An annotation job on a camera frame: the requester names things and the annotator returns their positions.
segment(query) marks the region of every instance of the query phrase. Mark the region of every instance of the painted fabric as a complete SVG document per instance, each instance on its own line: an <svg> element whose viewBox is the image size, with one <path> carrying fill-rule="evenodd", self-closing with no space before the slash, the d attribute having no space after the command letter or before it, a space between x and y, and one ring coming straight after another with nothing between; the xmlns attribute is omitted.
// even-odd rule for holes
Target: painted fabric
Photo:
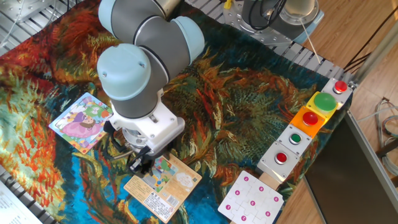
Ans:
<svg viewBox="0 0 398 224"><path fill-rule="evenodd" d="M84 93L110 105L96 72L120 42L86 0L0 58L0 164L60 223L159 223L123 190L126 160L105 136L83 155L48 125ZM218 205L242 170L254 169L294 114L327 78L183 3L176 15L202 29L205 51L165 88L185 122L172 152L203 176L171 223L228 223ZM279 192L287 200L348 109L321 129ZM121 142L121 133L117 136Z"/></svg>

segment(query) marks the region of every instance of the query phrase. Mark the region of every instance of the princess illustration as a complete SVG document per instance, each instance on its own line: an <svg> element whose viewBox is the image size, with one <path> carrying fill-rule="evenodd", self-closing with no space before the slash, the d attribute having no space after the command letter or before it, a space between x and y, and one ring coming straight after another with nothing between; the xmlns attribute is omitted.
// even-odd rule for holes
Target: princess illustration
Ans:
<svg viewBox="0 0 398 224"><path fill-rule="evenodd" d="M62 128L61 132L70 137L88 138L100 133L101 128L102 126L97 124L92 117L79 112L74 116L71 123Z"/></svg>

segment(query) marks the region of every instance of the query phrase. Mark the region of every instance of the green button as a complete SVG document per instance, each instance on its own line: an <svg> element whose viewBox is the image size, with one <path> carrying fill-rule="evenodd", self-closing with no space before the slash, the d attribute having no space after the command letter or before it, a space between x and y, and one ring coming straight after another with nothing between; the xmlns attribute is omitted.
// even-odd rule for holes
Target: green button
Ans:
<svg viewBox="0 0 398 224"><path fill-rule="evenodd" d="M329 93L319 93L314 101L315 106L323 111L333 111L336 108L337 102L334 97L332 97Z"/></svg>
<svg viewBox="0 0 398 224"><path fill-rule="evenodd" d="M292 144L298 144L301 141L301 136L299 136L298 134L292 134L290 136L290 142Z"/></svg>

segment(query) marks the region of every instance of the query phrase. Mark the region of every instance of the red button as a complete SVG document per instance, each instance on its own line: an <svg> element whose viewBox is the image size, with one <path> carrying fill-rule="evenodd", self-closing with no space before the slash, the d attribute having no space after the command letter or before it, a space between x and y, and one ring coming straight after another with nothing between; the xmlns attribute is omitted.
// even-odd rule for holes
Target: red button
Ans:
<svg viewBox="0 0 398 224"><path fill-rule="evenodd" d="M278 154L275 156L275 161L276 161L278 164L284 164L284 163L286 162L286 160L287 160L287 156L286 156L286 154L284 154L283 152L280 152L280 153L278 153Z"/></svg>
<svg viewBox="0 0 398 224"><path fill-rule="evenodd" d="M345 92L347 90L347 84L343 81L337 81L335 83L335 87L334 90L336 93L342 93Z"/></svg>
<svg viewBox="0 0 398 224"><path fill-rule="evenodd" d="M306 112L303 115L303 121L309 126L316 125L318 123L318 116L314 112Z"/></svg>

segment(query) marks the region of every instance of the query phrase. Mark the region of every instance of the orange button housing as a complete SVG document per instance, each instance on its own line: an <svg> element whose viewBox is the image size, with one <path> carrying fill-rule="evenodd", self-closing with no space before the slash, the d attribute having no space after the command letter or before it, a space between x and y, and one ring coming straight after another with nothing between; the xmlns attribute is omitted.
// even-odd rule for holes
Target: orange button housing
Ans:
<svg viewBox="0 0 398 224"><path fill-rule="evenodd" d="M308 125L303 120L303 116L307 112L312 113L313 111L306 108L305 106L302 106L300 108L300 110L297 112L296 116L294 116L294 118L290 122L290 124L295 126L296 128L299 128L301 131L303 131L305 134L307 134L311 138L314 138L317 135L317 133L319 132L319 129L321 129L323 124L325 123L325 119L323 119L321 116L314 113L318 117L318 122L313 125Z"/></svg>

